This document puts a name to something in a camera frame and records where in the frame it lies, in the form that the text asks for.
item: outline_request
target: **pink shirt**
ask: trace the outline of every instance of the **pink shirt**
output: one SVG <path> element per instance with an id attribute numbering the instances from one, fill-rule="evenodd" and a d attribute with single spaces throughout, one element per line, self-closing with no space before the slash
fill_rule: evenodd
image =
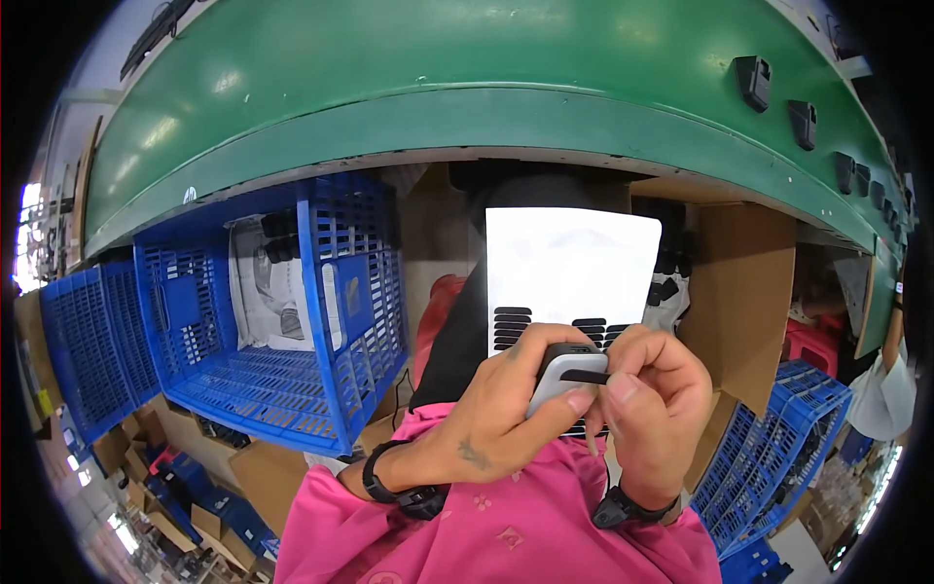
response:
<path id="1" fill-rule="evenodd" d="M 424 434 L 452 407 L 406 413 L 393 438 Z M 441 514 L 421 521 L 358 499 L 316 465 L 292 503 L 275 582 L 720 582 L 714 542 L 691 508 L 667 527 L 594 527 L 605 483 L 603 459 L 561 438 L 510 477 L 451 485 Z"/>

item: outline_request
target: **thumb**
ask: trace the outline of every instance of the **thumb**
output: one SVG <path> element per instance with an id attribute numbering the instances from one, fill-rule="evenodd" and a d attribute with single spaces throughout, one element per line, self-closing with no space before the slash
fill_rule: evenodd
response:
<path id="1" fill-rule="evenodd" d="M 597 388 L 590 383 L 551 398 L 506 435 L 509 448 L 525 452 L 529 460 L 535 458 L 545 444 L 580 420 L 596 398 Z"/>
<path id="2" fill-rule="evenodd" d="M 616 437 L 638 441 L 668 423 L 668 409 L 661 395 L 641 379 L 615 373 L 601 387 L 601 407 Z"/>

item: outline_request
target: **black wristwatch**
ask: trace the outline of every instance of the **black wristwatch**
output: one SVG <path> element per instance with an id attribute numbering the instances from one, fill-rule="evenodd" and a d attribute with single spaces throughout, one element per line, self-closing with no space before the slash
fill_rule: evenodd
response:
<path id="1" fill-rule="evenodd" d="M 408 491 L 392 492 L 384 487 L 379 477 L 373 473 L 376 459 L 383 452 L 409 442 L 411 440 L 390 440 L 374 448 L 373 453 L 370 454 L 370 457 L 366 459 L 366 463 L 363 465 L 363 488 L 377 503 L 399 504 L 400 510 L 406 517 L 417 520 L 432 520 L 441 513 L 441 509 L 445 506 L 446 496 L 443 492 L 438 491 L 433 485 L 415 487 Z"/>
<path id="2" fill-rule="evenodd" d="M 633 502 L 619 487 L 613 487 L 606 492 L 606 496 L 600 501 L 590 520 L 598 529 L 613 529 L 625 520 L 658 523 L 664 519 L 669 511 L 674 509 L 680 499 L 681 495 L 678 495 L 664 509 L 650 511 Z"/>

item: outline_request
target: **right hand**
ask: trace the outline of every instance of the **right hand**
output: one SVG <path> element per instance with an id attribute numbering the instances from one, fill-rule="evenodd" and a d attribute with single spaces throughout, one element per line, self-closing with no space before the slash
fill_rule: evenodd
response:
<path id="1" fill-rule="evenodd" d="M 415 443 L 416 466 L 426 473 L 418 484 L 486 483 L 528 464 L 596 398 L 587 384 L 548 400 L 526 420 L 545 350 L 589 342 L 572 326 L 533 323 L 513 347 L 483 361 L 451 413 Z"/>
<path id="2" fill-rule="evenodd" d="M 610 380 L 588 426 L 596 415 L 610 427 L 619 488 L 645 509 L 662 509 L 681 493 L 706 425 L 710 374 L 681 341 L 642 324 L 627 328 L 607 356 Z"/>

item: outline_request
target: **person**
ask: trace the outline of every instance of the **person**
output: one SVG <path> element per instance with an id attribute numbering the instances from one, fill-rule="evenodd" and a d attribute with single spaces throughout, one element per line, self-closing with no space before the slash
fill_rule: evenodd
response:
<path id="1" fill-rule="evenodd" d="M 481 205 L 520 204 L 510 192 L 535 192 L 538 205 L 587 203 L 566 176 L 515 178 L 491 190 Z M 407 442 L 377 448 L 336 477 L 309 469 L 275 582 L 719 582 L 714 543 L 681 501 L 712 398 L 701 361 L 668 333 L 631 325 L 606 350 L 605 386 L 582 384 L 526 420 L 546 348 L 591 341 L 572 326 L 533 323 L 487 358 L 485 276 L 481 260 L 434 339 L 392 436 Z M 582 417 L 598 436 L 596 452 L 582 435 L 563 435 Z M 629 516 L 602 529 L 595 512 L 610 500 L 605 428 L 622 469 L 610 492 Z M 368 462 L 383 491 L 367 479 Z M 410 517 L 404 499 L 391 502 L 424 486 L 443 498 L 427 519 Z M 376 493 L 390 502 L 375 502 Z"/>
<path id="2" fill-rule="evenodd" d="M 917 387 L 908 365 L 900 292 L 895 295 L 882 348 L 869 369 L 850 382 L 850 389 L 853 401 L 846 421 L 860 434 L 887 442 L 912 425 Z"/>

